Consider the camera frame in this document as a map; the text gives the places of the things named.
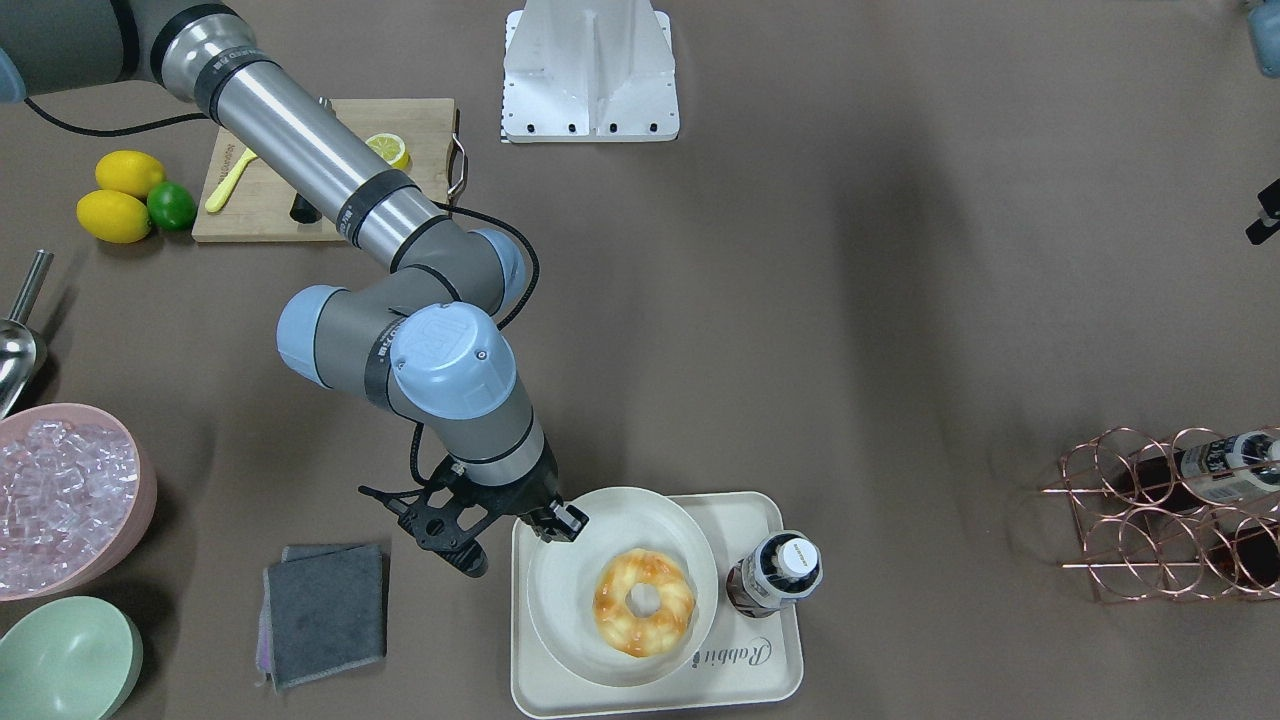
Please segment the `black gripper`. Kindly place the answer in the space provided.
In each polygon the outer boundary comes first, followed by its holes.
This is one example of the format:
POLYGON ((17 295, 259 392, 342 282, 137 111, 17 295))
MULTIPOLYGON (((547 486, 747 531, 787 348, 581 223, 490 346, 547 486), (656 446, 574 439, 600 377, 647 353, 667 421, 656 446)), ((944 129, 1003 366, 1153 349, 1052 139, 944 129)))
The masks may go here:
POLYGON ((443 461, 420 491, 396 496, 396 515, 419 547, 471 578, 489 568, 477 537, 499 518, 520 519, 544 543, 575 542, 589 524, 589 515, 561 498, 548 445, 530 471, 506 486, 481 486, 443 461))

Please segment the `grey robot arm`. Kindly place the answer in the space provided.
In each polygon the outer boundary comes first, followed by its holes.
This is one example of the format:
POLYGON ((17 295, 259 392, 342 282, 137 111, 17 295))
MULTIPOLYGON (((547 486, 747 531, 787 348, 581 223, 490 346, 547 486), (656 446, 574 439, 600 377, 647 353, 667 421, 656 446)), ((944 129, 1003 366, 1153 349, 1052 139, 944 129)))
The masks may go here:
POLYGON ((554 454, 495 319, 534 287, 524 237, 495 219, 458 227, 223 3, 3 4, 4 102, 133 79, 196 105, 387 268, 365 290, 300 291, 276 324, 296 373, 433 430, 445 448, 416 489, 362 493, 470 577, 485 573, 477 537, 499 518, 518 518, 540 541, 575 541, 588 516, 559 496, 554 454))

